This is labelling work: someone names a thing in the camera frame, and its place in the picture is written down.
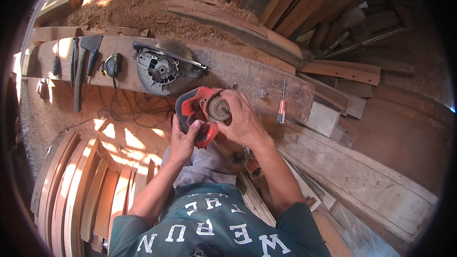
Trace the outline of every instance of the tape measure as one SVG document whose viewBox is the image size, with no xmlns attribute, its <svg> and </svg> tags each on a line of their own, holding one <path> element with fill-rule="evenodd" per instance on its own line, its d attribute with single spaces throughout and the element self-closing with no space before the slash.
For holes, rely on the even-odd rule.
<svg viewBox="0 0 457 257">
<path fill-rule="evenodd" d="M 116 87 L 116 81 L 114 80 L 114 77 L 116 77 L 120 72 L 121 72 L 121 63 L 122 63 L 122 54 L 120 53 L 115 53 L 110 55 L 106 61 L 103 67 L 101 68 L 101 72 L 104 75 L 108 75 L 113 78 L 113 85 L 114 85 L 114 91 L 117 96 L 117 87 Z"/>
</svg>

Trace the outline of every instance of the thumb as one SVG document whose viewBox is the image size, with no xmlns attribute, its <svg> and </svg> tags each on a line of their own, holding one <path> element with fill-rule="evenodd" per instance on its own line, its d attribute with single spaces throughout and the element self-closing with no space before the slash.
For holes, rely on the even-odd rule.
<svg viewBox="0 0 457 257">
<path fill-rule="evenodd" d="M 197 136 L 198 130 L 200 130 L 200 126 L 202 125 L 201 120 L 195 120 L 194 123 L 189 127 L 189 131 L 187 131 L 186 137 L 189 137 L 192 141 L 195 140 Z"/>
<path fill-rule="evenodd" d="M 221 132 L 222 134 L 227 136 L 229 127 L 226 124 L 224 124 L 224 122 L 222 122 L 222 121 L 216 121 L 216 123 L 218 124 L 219 132 Z"/>
</svg>

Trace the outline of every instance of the hand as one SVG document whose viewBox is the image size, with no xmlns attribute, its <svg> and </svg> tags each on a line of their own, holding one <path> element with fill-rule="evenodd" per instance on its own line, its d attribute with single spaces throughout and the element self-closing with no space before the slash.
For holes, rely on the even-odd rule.
<svg viewBox="0 0 457 257">
<path fill-rule="evenodd" d="M 202 125 L 201 120 L 195 120 L 184 134 L 178 115 L 173 115 L 173 130 L 171 132 L 170 160 L 185 163 L 194 152 L 194 140 Z"/>
<path fill-rule="evenodd" d="M 246 94 L 227 89 L 221 92 L 221 96 L 230 107 L 232 123 L 227 126 L 222 121 L 218 121 L 219 131 L 229 140 L 249 147 L 253 151 L 264 145 L 270 136 L 263 128 Z"/>
</svg>

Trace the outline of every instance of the gray pants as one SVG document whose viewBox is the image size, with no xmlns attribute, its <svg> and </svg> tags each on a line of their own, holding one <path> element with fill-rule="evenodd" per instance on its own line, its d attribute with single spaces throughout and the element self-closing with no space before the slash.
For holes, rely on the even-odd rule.
<svg viewBox="0 0 457 257">
<path fill-rule="evenodd" d="M 165 150 L 161 165 L 168 162 L 170 154 L 171 146 Z M 235 185 L 236 176 L 231 173 L 228 165 L 229 162 L 213 143 L 210 143 L 206 150 L 194 147 L 192 156 L 174 181 L 173 187 L 178 189 L 193 183 L 208 182 Z"/>
</svg>

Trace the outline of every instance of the red power tool housing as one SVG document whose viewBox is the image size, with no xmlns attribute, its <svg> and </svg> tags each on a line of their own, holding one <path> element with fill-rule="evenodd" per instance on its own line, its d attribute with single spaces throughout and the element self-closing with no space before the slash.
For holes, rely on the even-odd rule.
<svg viewBox="0 0 457 257">
<path fill-rule="evenodd" d="M 201 86 L 181 95 L 176 100 L 176 114 L 178 115 L 178 119 L 184 133 L 187 134 L 189 127 L 196 120 L 195 114 L 197 113 L 198 108 L 201 108 L 203 114 L 208 120 L 208 129 L 206 130 L 206 127 L 200 128 L 200 131 L 195 138 L 195 146 L 199 149 L 206 148 L 206 146 L 208 146 L 208 144 L 219 133 L 218 125 L 208 114 L 208 104 L 214 97 L 219 96 L 220 92 L 223 90 L 224 89 L 222 88 L 208 88 Z"/>
</svg>

